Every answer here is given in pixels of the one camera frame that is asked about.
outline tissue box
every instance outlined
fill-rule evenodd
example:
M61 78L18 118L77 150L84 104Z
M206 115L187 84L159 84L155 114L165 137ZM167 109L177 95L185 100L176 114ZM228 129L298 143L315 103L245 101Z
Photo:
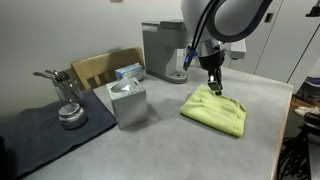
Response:
M146 90L136 78L106 84L119 128L148 119Z
M128 78L135 77L138 80L141 80L143 79L143 76L144 76L144 70L139 63L135 63L132 65L117 69L115 73L116 73L117 80L121 80L125 76Z

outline white wall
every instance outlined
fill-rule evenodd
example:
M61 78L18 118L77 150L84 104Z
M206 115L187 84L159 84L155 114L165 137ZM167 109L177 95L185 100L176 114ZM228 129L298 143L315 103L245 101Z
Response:
M320 77L320 57L309 73L311 77Z
M181 19L180 0L2 0L0 121L57 100L34 71L64 70L74 60L142 47L141 22Z

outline metal base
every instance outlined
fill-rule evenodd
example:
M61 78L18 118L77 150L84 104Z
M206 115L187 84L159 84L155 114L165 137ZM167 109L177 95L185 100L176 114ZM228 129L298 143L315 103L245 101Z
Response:
M150 74L152 76L155 76L157 78L169 81L174 84L183 84L187 82L188 80L188 74L181 72L181 71L176 71L172 73L171 75L163 75L163 74L158 74L152 71L147 70L147 74Z

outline gray coffee machine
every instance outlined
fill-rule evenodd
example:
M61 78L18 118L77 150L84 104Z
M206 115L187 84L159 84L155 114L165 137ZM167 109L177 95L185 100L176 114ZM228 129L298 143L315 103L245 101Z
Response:
M182 84L188 75L177 71L177 49L189 44L182 20L143 22L143 43L146 72L166 81Z

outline dark gray mat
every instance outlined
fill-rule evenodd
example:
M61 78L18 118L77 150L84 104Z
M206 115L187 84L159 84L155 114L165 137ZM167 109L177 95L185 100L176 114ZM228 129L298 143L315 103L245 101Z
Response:
M83 95L88 120L77 129L61 126L60 102L27 109L0 127L11 177L32 172L116 125L114 116L92 90Z

